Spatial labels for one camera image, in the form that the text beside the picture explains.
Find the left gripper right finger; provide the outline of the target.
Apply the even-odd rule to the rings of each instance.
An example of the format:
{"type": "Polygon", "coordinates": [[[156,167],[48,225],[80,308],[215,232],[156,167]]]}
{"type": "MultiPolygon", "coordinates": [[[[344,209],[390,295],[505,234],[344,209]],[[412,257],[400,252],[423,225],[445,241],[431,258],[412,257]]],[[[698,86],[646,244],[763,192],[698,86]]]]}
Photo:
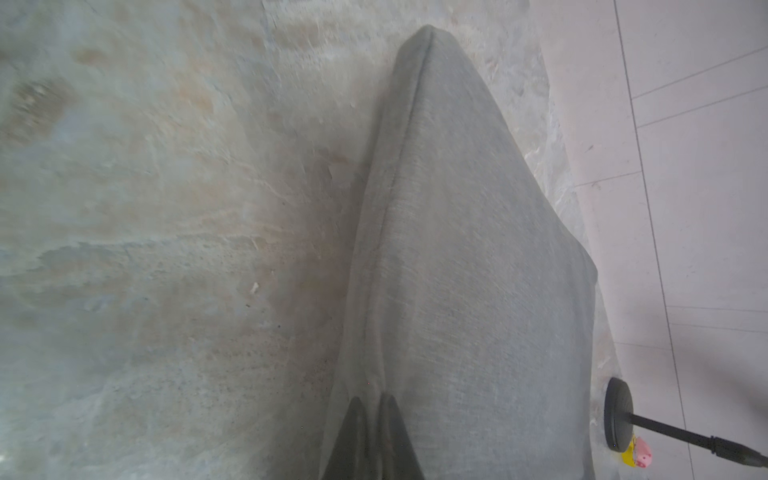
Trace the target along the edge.
{"type": "Polygon", "coordinates": [[[378,414],[378,445],[383,480],[424,480],[395,397],[384,393],[378,414]]]}

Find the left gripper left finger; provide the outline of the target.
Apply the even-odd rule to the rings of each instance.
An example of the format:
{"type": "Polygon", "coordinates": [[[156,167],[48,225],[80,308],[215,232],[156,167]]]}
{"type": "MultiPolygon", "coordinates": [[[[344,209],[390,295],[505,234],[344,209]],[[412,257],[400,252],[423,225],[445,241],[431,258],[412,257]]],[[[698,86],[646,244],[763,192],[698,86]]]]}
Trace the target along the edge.
{"type": "Polygon", "coordinates": [[[359,397],[348,404],[322,473],[323,480],[365,480],[372,478],[371,448],[373,423],[367,406],[359,397]]]}

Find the grey laptop bag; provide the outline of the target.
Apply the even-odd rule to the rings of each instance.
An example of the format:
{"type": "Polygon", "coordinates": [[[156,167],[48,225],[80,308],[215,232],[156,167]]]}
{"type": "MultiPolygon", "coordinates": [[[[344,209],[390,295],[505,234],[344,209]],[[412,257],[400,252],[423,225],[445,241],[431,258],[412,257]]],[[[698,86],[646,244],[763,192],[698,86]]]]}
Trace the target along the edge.
{"type": "Polygon", "coordinates": [[[596,268],[458,41],[400,48],[346,294],[320,475],[348,404],[398,403],[426,479],[591,479],[596,268]]]}

